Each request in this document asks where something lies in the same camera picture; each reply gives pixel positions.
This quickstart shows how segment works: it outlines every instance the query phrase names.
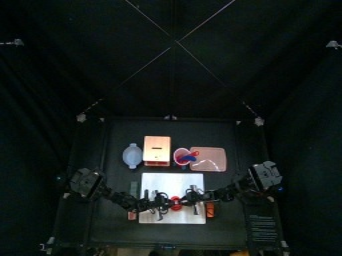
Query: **red object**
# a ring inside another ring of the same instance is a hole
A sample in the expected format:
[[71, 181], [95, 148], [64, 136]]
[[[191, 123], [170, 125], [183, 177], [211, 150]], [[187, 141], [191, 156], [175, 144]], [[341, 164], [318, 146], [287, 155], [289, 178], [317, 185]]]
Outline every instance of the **red object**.
[[181, 198], [178, 196], [173, 196], [171, 200], [175, 202], [175, 205], [171, 206], [171, 210], [179, 211], [182, 209], [182, 204], [179, 204]]

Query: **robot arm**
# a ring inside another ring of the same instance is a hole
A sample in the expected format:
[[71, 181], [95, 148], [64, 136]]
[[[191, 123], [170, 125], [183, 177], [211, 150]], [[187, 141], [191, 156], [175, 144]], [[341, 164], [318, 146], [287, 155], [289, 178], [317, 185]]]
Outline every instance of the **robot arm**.
[[282, 176], [279, 175], [275, 163], [266, 161], [259, 165], [254, 165], [249, 168], [246, 176], [229, 186], [207, 190], [201, 193], [197, 186], [191, 185], [186, 190], [186, 195], [179, 201], [173, 201], [163, 192], [155, 191], [154, 201], [149, 200], [149, 191], [146, 191], [145, 197], [137, 199], [126, 192], [114, 192], [111, 188], [106, 186], [104, 175], [99, 172], [91, 171], [87, 168], [79, 169], [70, 181], [71, 191], [80, 194], [82, 197], [95, 200], [99, 197], [104, 197], [115, 204], [130, 212], [143, 212], [157, 209], [159, 212], [159, 220], [163, 219], [163, 215], [167, 214], [169, 209], [175, 204], [194, 207], [194, 214], [198, 214], [197, 203], [198, 202], [230, 202], [234, 200], [237, 194], [255, 193], [262, 196], [271, 188], [279, 186]]

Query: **orange box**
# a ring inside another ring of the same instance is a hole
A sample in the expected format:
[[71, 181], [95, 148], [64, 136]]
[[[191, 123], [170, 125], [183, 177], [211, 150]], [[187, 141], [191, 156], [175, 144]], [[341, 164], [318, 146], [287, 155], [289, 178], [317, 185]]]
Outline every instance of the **orange box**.
[[146, 166], [170, 166], [171, 138], [145, 136], [143, 160]]

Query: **black table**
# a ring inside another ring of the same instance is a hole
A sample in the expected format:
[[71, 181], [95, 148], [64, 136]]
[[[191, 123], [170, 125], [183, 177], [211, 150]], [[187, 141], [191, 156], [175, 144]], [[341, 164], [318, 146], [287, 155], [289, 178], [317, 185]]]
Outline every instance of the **black table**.
[[[253, 164], [269, 160], [263, 128], [254, 120], [163, 120], [138, 118], [90, 119], [79, 123], [68, 173], [79, 168], [106, 173], [107, 186], [130, 192], [131, 181], [142, 181], [149, 172], [194, 173], [189, 168], [147, 167], [130, 170], [122, 159], [130, 143], [143, 149], [145, 136], [170, 136], [171, 152], [179, 147], [225, 148], [227, 171], [203, 172], [206, 189], [218, 189], [239, 179]], [[78, 197], [60, 199], [54, 236], [56, 246], [141, 247], [171, 246], [185, 249], [243, 249], [247, 231], [243, 204], [239, 200], [221, 203], [218, 216], [205, 225], [139, 224], [127, 220], [127, 212], [104, 199], [87, 203]]]

